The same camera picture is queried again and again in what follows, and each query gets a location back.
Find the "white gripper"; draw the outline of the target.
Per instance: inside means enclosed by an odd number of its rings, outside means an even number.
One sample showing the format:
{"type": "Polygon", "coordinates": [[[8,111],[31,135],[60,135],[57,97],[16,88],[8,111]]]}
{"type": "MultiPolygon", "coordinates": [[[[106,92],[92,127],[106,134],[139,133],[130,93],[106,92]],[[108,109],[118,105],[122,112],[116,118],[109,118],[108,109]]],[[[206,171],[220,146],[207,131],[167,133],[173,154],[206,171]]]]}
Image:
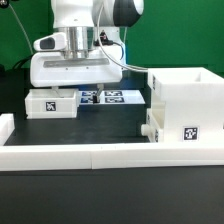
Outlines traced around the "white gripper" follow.
{"type": "Polygon", "coordinates": [[[34,42],[30,81],[34,87],[52,87],[54,97],[60,98],[59,86],[97,84],[93,103],[100,102],[105,83],[119,82],[122,68],[113,60],[124,59],[124,49],[111,41],[105,48],[88,31],[58,31],[34,42]]]}

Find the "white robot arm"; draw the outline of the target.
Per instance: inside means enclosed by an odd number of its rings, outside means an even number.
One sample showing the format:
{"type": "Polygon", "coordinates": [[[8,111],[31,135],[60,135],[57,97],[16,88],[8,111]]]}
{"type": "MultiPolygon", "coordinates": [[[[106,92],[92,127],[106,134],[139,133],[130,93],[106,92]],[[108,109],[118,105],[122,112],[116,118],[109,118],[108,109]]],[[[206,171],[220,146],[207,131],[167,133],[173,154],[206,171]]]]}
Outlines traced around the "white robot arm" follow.
{"type": "Polygon", "coordinates": [[[102,88],[120,81],[129,67],[119,29],[140,19],[144,0],[51,0],[51,7],[54,33],[34,42],[32,85],[102,88]]]}

